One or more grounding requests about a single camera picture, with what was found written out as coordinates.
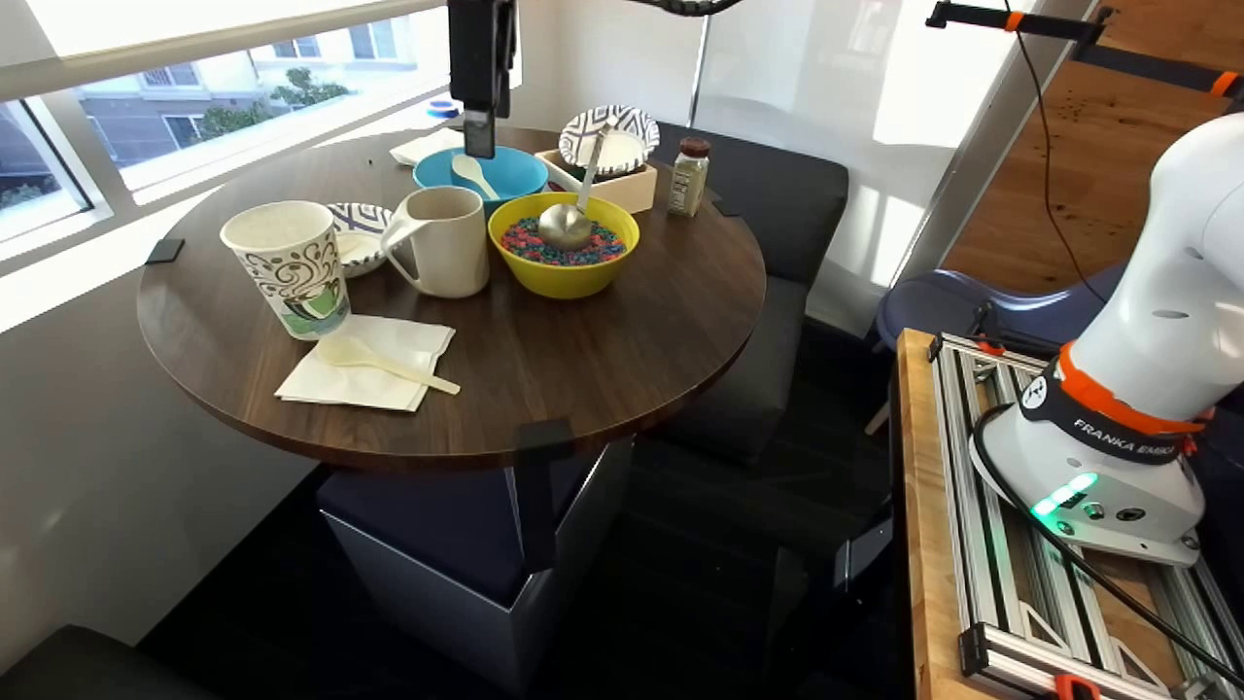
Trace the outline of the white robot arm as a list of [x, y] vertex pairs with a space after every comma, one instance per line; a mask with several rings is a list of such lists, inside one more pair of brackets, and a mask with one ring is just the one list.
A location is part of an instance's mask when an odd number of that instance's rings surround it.
[[1206, 493], [1184, 446], [1244, 380], [1244, 116], [1178, 138], [1118, 289], [969, 458], [1047, 532], [1153, 565], [1199, 562]]

